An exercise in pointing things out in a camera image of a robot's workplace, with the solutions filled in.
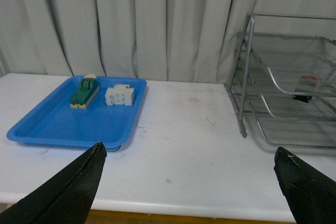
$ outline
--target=curtain fold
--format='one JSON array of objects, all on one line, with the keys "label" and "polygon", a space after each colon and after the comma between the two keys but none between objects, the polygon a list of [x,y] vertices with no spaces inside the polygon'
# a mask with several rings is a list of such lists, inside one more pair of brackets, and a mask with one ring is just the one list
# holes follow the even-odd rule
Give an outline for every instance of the curtain fold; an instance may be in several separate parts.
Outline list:
[{"label": "curtain fold", "polygon": [[24,0],[39,60],[48,74],[72,75],[61,47],[48,0]]},{"label": "curtain fold", "polygon": [[135,0],[97,0],[97,8],[106,74],[136,77]]},{"label": "curtain fold", "polygon": [[1,73],[26,72],[46,74],[40,62],[24,0],[0,1]]},{"label": "curtain fold", "polygon": [[166,0],[135,0],[135,10],[138,76],[166,81]]},{"label": "curtain fold", "polygon": [[[336,16],[334,0],[2,0],[0,76],[9,72],[225,83],[254,10]],[[259,31],[335,39],[336,22],[264,19]]]},{"label": "curtain fold", "polygon": [[74,75],[104,76],[98,45],[96,0],[52,0],[64,53]]}]

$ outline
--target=metal frame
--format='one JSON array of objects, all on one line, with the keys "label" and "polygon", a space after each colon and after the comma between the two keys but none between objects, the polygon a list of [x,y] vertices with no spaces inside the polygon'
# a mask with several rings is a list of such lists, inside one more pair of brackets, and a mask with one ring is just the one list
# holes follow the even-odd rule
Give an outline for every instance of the metal frame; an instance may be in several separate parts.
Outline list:
[{"label": "metal frame", "polygon": [[[248,76],[249,76],[249,68],[250,68],[250,58],[251,58],[251,50],[252,50],[252,42],[253,42],[253,36],[254,36],[254,28],[255,28],[255,20],[256,16],[269,16],[269,17],[287,17],[287,18],[305,18],[305,19],[324,19],[324,20],[336,20],[336,17],[318,17],[318,16],[302,16],[302,15],[286,15],[286,14],[265,14],[265,13],[253,13],[250,12],[246,15],[244,26],[243,26],[243,31],[241,32],[239,44],[238,44],[238,49],[235,54],[235,60],[234,60],[234,65],[233,65],[233,72],[229,77],[229,81],[227,84],[225,84],[225,89],[227,90],[229,97],[232,101],[236,116],[237,116],[237,121],[238,121],[238,126],[240,133],[243,137],[247,136],[246,129],[244,126],[243,122],[243,115],[244,115],[244,107],[246,102],[249,103],[249,99],[247,97],[246,93],[246,88],[247,88],[247,82],[248,82]],[[243,74],[243,81],[240,83],[242,91],[240,94],[240,101],[238,102],[235,95],[232,92],[232,86],[233,82],[236,76],[236,69],[238,67],[238,62],[240,59],[240,55],[242,52],[242,47],[243,44],[245,44],[246,48],[246,61],[245,61],[245,66],[244,66],[244,74]],[[252,114],[257,118],[256,111],[252,108]],[[261,125],[259,125],[261,132],[265,138],[265,140],[268,142],[266,139],[266,136],[264,135],[264,131],[262,130]]]}]

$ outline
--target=white toy block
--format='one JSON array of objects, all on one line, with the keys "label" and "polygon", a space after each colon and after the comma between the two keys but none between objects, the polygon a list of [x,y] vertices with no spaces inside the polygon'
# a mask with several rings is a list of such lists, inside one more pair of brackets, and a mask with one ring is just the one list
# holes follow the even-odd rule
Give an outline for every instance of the white toy block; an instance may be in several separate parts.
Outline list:
[{"label": "white toy block", "polygon": [[114,88],[108,88],[105,93],[107,105],[132,106],[134,101],[134,89],[129,85],[116,84]]}]

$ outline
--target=wooden floor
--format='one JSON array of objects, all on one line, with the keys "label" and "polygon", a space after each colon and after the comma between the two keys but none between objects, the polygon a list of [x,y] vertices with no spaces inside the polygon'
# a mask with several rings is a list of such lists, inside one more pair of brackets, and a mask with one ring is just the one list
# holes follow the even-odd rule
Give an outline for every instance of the wooden floor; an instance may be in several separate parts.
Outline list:
[{"label": "wooden floor", "polygon": [[285,224],[283,222],[213,219],[188,216],[148,215],[131,212],[91,210],[86,224]]}]

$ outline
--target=small object in rack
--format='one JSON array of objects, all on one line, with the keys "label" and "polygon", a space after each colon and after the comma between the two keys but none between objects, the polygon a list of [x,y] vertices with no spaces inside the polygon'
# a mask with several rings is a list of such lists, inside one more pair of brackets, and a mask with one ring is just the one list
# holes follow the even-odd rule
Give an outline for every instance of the small object in rack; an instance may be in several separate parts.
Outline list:
[{"label": "small object in rack", "polygon": [[88,74],[79,82],[79,89],[70,98],[70,107],[86,109],[99,91],[97,76]]},{"label": "small object in rack", "polygon": [[[296,85],[295,92],[314,92],[317,85],[317,78],[315,76],[301,76]],[[311,95],[297,95],[293,96],[294,100],[299,100],[308,103],[311,100]]]},{"label": "small object in rack", "polygon": [[134,88],[129,85],[116,84],[114,88],[108,88],[105,94],[107,105],[132,106],[134,101]]}]

